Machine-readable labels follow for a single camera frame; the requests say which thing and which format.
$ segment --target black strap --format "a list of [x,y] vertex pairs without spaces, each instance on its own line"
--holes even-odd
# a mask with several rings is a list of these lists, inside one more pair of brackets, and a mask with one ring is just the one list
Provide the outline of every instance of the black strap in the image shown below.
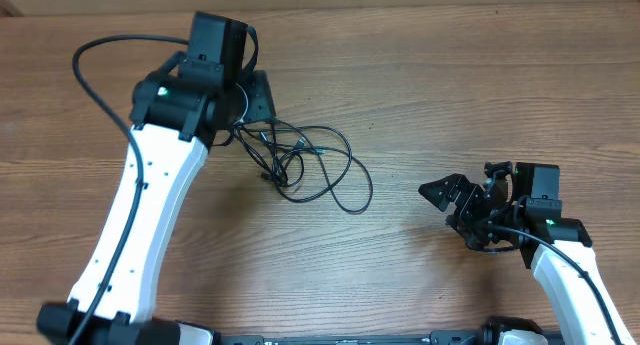
[[247,65],[240,71],[240,80],[245,80],[251,73],[253,69],[255,69],[256,64],[258,63],[258,33],[256,33],[256,29],[253,26],[247,26],[247,34],[251,37],[253,41],[254,49],[253,55],[251,55],[251,59]]

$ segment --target white plastic casing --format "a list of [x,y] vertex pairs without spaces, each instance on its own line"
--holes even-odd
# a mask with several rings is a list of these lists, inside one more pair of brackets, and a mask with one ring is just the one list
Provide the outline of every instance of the white plastic casing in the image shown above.
[[[589,273],[602,294],[622,343],[635,345],[600,278],[593,249],[571,241],[555,241],[553,245]],[[614,344],[591,288],[571,265],[547,247],[539,246],[531,270],[551,302],[565,344]]]
[[[108,290],[95,312],[113,319],[118,311],[128,313],[131,323],[151,319],[155,309],[160,267],[189,185],[203,166],[208,150],[197,138],[178,140],[179,132],[155,125],[132,130],[144,161],[148,184]],[[102,281],[131,209],[137,178],[136,159],[129,146],[120,187],[84,273],[73,286],[69,300],[79,301],[86,312]]]

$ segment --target wood grain surface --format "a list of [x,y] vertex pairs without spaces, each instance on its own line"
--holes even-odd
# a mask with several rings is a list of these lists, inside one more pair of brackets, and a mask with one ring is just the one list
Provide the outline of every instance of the wood grain surface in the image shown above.
[[[447,6],[228,12],[254,25],[278,116],[349,138],[370,209],[292,204],[238,144],[214,149],[165,258],[156,315],[225,334],[409,334],[489,315],[557,329],[519,254],[471,253],[417,193],[484,161],[562,169],[564,215],[595,241],[602,277],[640,338],[640,6]],[[43,343],[92,253],[126,143],[73,78],[81,44],[121,33],[187,37],[191,14],[0,19],[0,343]],[[122,116],[176,46],[91,50],[87,79]],[[339,145],[331,137],[312,139]],[[343,159],[327,156],[335,176]],[[322,185],[309,161],[305,189]],[[354,170],[337,188],[366,199]]]

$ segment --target black end effector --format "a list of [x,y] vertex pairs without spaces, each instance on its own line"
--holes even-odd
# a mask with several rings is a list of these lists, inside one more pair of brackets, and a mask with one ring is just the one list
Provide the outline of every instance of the black end effector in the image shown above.
[[[485,175],[487,180],[482,186],[469,182],[464,175],[453,174],[419,189],[440,211],[455,202],[456,210],[447,217],[446,224],[463,237],[469,249],[496,252],[485,247],[491,242],[509,241],[512,246],[508,249],[520,249],[525,266],[530,267],[538,244],[522,236],[491,231],[487,228],[489,223],[528,232],[548,243],[565,240],[591,246],[580,220],[562,218],[558,166],[516,163],[514,171],[510,162],[486,163]],[[513,183],[509,199],[507,176]],[[514,206],[515,199],[521,201]]]
[[[242,68],[247,34],[254,53]],[[137,129],[154,124],[180,131],[180,140],[195,136],[207,147],[219,130],[275,116],[264,71],[254,71],[258,37],[247,24],[198,12],[193,18],[187,52],[177,52],[133,91],[129,118]],[[178,68],[177,76],[171,72]],[[251,121],[245,114],[252,114]]]

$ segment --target wooden table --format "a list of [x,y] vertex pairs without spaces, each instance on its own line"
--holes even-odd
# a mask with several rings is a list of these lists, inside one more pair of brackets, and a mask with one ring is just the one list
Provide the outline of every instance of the wooden table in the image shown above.
[[[216,148],[178,218],[158,317],[265,336],[473,329],[492,314],[557,328],[518,254],[466,250],[417,193],[511,160],[561,167],[563,214],[587,226],[640,337],[637,3],[223,15],[257,28],[278,116],[343,131],[375,196],[359,216],[328,196],[292,204],[238,144]],[[42,342],[40,304],[66,299],[121,175],[125,140],[76,84],[73,51],[112,34],[187,37],[191,16],[0,19],[1,343]],[[127,116],[134,84],[175,49],[110,44],[81,66]],[[335,176],[343,159],[330,159]],[[309,166],[297,195],[322,184]],[[354,170],[337,192],[356,206],[365,189]]]

